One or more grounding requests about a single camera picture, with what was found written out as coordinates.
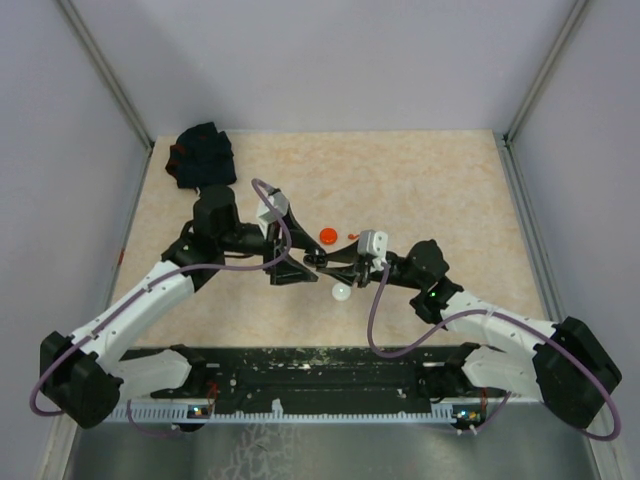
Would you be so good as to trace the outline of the white charging case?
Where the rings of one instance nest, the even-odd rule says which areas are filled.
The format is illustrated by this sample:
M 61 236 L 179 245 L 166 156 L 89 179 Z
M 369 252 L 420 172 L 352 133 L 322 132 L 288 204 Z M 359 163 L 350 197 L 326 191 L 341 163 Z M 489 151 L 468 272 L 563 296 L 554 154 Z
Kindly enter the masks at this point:
M 336 283 L 331 289 L 332 297 L 338 302 L 344 302 L 351 296 L 352 289 L 348 285 L 342 283 Z

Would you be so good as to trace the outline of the orange round charging case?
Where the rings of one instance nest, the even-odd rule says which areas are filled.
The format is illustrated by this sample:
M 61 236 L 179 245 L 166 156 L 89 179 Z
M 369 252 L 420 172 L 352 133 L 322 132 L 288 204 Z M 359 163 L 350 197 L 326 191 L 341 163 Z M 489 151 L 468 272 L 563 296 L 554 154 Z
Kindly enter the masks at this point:
M 319 240 L 324 245 L 333 245 L 338 240 L 338 233 L 334 228 L 325 227 L 319 232 Z

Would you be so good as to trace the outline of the black round charging case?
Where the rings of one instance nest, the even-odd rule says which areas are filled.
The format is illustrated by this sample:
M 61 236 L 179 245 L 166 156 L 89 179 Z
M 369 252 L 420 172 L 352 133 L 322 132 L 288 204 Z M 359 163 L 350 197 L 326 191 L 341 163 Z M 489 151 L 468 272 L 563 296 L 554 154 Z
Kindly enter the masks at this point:
M 327 254 L 323 250 L 306 252 L 303 256 L 303 263 L 307 266 L 325 267 L 328 263 Z

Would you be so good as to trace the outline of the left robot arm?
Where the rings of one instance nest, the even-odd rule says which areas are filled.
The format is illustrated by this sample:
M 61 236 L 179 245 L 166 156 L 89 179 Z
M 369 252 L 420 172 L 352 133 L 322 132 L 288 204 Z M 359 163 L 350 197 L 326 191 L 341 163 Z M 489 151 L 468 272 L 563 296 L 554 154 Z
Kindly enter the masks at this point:
M 192 218 L 160 260 L 128 293 L 69 335 L 57 331 L 40 345 L 39 378 L 29 394 L 39 417 L 67 415 L 84 429 L 102 423 L 121 403 L 163 390 L 201 394 L 208 384 L 204 363 L 184 345 L 127 360 L 127 350 L 174 307 L 221 271 L 265 271 L 283 283 L 288 269 L 300 282 L 317 276 L 290 252 L 319 251 L 291 213 L 284 193 L 253 179 L 256 220 L 240 220 L 234 191 L 204 188 Z

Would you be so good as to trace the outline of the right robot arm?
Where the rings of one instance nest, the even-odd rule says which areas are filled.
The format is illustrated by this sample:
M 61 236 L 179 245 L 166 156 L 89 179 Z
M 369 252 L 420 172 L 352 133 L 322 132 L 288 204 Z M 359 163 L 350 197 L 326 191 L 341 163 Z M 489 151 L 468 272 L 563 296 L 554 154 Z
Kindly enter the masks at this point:
M 376 233 L 332 253 L 308 253 L 304 262 L 346 285 L 377 282 L 414 289 L 410 305 L 422 321 L 434 331 L 444 328 L 471 337 L 446 372 L 454 393 L 493 388 L 535 399 L 576 429 L 587 429 L 607 407 L 614 421 L 609 436 L 618 436 L 621 420 L 611 395 L 622 375 L 583 321 L 538 320 L 476 297 L 448 278 L 449 265 L 433 240 L 420 241 L 399 256 Z

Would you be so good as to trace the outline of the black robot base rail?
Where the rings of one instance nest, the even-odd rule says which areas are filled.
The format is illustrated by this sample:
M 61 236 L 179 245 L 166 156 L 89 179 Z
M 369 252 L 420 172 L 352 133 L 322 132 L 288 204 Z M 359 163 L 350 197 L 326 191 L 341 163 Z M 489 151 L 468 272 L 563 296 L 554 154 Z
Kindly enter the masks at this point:
M 457 365 L 463 348 L 419 347 L 394 359 L 365 347 L 194 347 L 201 370 L 189 386 L 163 387 L 154 400 L 209 399 L 218 414 L 428 413 L 446 399 L 497 399 Z

